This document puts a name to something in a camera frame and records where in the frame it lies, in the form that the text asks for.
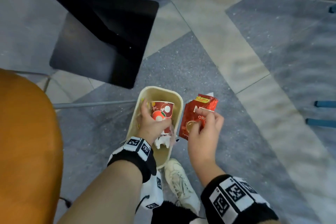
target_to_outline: left hand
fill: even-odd
[[[147,99],[141,104],[141,118],[139,120],[140,129],[137,137],[145,139],[149,145],[152,145],[161,132],[171,125],[171,119],[167,118],[162,121],[156,121],[152,118],[147,107]]]

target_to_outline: floor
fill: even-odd
[[[335,100],[335,15],[319,0],[156,0],[160,9],[132,90],[48,65],[66,10],[55,0],[2,0],[0,67],[53,74],[53,103],[136,99],[145,86],[178,92],[184,102],[214,92],[225,117],[217,162],[244,177],[282,223],[329,224],[336,213],[332,128],[304,118],[336,119],[313,107]],[[29,77],[40,87],[44,80]],[[133,104],[57,113],[64,140],[61,195],[75,200],[125,139]],[[187,142],[172,150],[198,195]],[[166,183],[164,197],[175,201]],[[66,211],[59,202],[55,222]],[[140,210],[135,223],[150,223]]]

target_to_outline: white sneaker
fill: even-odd
[[[176,159],[171,158],[167,162],[165,166],[165,176],[170,189],[177,196],[181,205],[198,215],[201,202],[191,187],[183,167]]]

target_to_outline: wristband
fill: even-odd
[[[107,166],[117,160],[126,160],[136,165],[142,174],[142,183],[149,181],[151,175],[156,175],[156,162],[149,143],[140,137],[131,137],[110,156]]]

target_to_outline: red snack wrapper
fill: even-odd
[[[203,129],[205,125],[205,117],[197,114],[195,110],[197,108],[204,108],[210,111],[215,111],[217,103],[218,99],[215,97],[198,94],[196,99],[185,104],[182,123],[180,131],[178,133],[179,137],[188,140],[191,128],[193,127],[194,124],[196,124],[199,121],[202,122],[201,129]]]

